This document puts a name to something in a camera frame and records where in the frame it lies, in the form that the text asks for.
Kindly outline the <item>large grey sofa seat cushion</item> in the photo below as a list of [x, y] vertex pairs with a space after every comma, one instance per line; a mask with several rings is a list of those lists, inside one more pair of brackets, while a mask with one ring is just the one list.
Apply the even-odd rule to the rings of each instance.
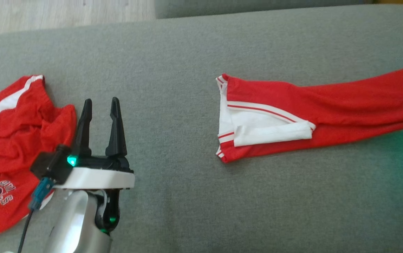
[[273, 10], [0, 35], [0, 90], [43, 74], [93, 101], [104, 154], [118, 97], [134, 189], [110, 253], [403, 253], [403, 131], [225, 164], [222, 73], [323, 85], [403, 68], [403, 5]]

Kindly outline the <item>red mesh shorts white stripe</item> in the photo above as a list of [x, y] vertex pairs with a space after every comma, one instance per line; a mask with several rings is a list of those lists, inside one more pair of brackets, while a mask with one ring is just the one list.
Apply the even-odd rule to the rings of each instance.
[[70, 145], [73, 105], [55, 107], [43, 75], [23, 76], [0, 92], [0, 234], [27, 217], [39, 183], [30, 168], [41, 152]]

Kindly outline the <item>red shirt white sleeves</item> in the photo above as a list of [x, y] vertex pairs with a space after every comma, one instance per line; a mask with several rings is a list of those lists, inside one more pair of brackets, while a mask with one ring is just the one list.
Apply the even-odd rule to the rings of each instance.
[[356, 142], [403, 130], [403, 69], [336, 84], [297, 86], [222, 74], [222, 162]]

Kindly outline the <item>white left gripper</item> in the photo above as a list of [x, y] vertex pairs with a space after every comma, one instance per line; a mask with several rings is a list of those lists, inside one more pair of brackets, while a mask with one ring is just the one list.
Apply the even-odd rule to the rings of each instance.
[[121, 105], [117, 97], [111, 101], [112, 126], [104, 156], [91, 156], [89, 147], [92, 100], [86, 99], [73, 141], [73, 156], [67, 158], [71, 169], [65, 182], [57, 189], [92, 191], [97, 200], [96, 226], [105, 234], [116, 229], [120, 220], [119, 195], [123, 189], [135, 186], [135, 174], [130, 169], [125, 142]]

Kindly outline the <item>grey stitched sofa cushion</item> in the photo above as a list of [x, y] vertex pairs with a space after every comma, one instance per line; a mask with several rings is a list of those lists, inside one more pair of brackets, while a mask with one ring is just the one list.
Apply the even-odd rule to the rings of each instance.
[[375, 0], [154, 0], [155, 17], [221, 15], [266, 10], [372, 4]]

